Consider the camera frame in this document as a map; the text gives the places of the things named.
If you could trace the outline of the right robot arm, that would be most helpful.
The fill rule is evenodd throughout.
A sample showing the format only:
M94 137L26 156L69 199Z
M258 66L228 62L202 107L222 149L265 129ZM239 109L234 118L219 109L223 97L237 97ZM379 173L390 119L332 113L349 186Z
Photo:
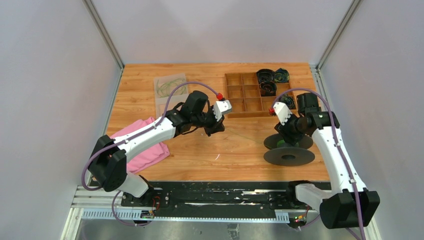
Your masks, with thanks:
M327 169L331 192L319 189L308 180L288 184L286 203L294 209L306 204L320 214L328 229L367 227L380 204L380 196L368 189L359 177L342 140L340 124L326 103L319 106L321 96L310 91L297 96L298 114L275 100L269 110L277 116L274 129L283 143L270 149L264 158L274 165L299 166L311 161L310 151L296 147L303 137L310 137L318 147Z

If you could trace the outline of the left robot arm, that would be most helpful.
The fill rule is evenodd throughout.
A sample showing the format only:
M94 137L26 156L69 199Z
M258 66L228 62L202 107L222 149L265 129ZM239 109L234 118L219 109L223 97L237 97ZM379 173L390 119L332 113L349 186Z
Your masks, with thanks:
M100 137L85 170L96 179L99 189L130 194L140 206L149 206L154 188L144 177L131 173L127 164L150 147L197 129L204 129L207 136L223 132L225 115L231 111L230 101L220 94L211 104L205 93L195 90L145 127L116 138Z

